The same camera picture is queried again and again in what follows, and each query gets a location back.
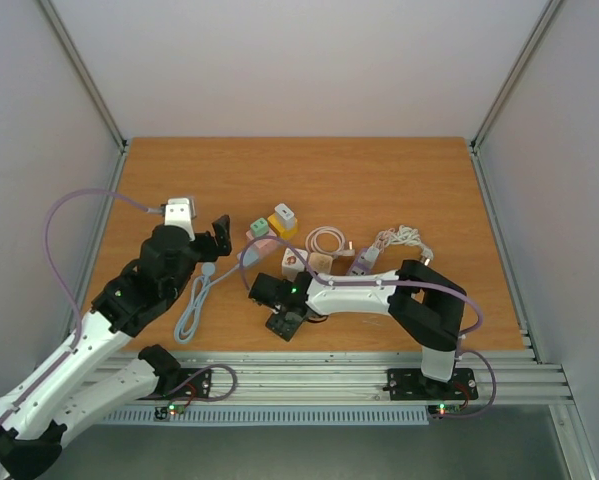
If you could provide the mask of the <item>small white charger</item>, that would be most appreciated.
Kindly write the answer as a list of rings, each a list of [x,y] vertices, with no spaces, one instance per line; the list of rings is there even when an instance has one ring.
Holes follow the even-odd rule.
[[[379,248],[370,246],[361,255],[361,260],[368,268],[372,268],[375,265],[380,253],[381,250]]]

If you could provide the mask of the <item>white 66W charger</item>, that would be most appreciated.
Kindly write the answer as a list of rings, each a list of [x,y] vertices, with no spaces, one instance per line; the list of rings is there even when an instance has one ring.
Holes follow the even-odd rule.
[[[276,205],[274,213],[277,221],[284,229],[289,230],[295,226],[295,213],[285,203],[279,203],[278,205]]]

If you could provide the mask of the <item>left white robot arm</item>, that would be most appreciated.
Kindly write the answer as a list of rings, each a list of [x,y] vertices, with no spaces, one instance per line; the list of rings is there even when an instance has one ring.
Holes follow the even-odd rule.
[[[36,479],[78,435],[122,405],[206,391],[163,347],[144,348],[124,368],[89,387],[97,367],[167,312],[195,266],[232,251],[230,218],[210,232],[165,222],[137,259],[106,284],[80,325],[26,380],[0,398],[0,479]]]

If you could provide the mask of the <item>green charger plug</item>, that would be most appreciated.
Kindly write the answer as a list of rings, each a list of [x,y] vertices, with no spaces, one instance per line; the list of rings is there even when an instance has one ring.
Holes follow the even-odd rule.
[[[250,224],[249,231],[252,239],[261,238],[270,233],[270,226],[266,218],[260,217]]]

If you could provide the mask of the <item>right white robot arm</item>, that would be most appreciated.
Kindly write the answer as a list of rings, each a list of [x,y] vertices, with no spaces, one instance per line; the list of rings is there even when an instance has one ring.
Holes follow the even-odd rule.
[[[286,280],[260,273],[248,297],[271,309],[266,327],[285,341],[303,323],[333,314],[391,317],[421,346],[423,390],[438,397],[455,385],[466,291],[419,261],[366,277],[303,271]]]

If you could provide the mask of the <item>white cube socket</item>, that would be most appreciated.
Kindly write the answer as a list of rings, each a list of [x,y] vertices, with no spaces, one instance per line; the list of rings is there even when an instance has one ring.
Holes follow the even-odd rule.
[[[286,248],[281,261],[281,273],[284,279],[294,281],[297,274],[305,270],[305,265],[302,259],[308,259],[308,252],[303,249],[298,249],[297,253],[290,248]]]

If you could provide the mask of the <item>beige cube socket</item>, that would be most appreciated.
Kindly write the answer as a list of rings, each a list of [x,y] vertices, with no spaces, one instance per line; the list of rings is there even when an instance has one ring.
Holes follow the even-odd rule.
[[[328,254],[310,252],[308,255],[308,268],[317,274],[330,274],[332,272],[333,261],[333,257]]]

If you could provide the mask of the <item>pink cube socket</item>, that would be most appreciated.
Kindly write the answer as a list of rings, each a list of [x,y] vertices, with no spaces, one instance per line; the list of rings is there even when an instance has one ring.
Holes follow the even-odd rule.
[[[247,250],[249,256],[255,256],[257,259],[263,259],[273,253],[279,247],[279,242],[272,238],[260,239],[255,241]]]

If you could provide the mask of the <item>yellow cube socket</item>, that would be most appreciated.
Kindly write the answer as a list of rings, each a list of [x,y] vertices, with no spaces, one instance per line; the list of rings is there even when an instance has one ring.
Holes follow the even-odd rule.
[[[289,228],[283,226],[274,214],[270,215],[267,221],[274,233],[284,240],[292,239],[298,232],[298,221],[295,221],[294,225]]]

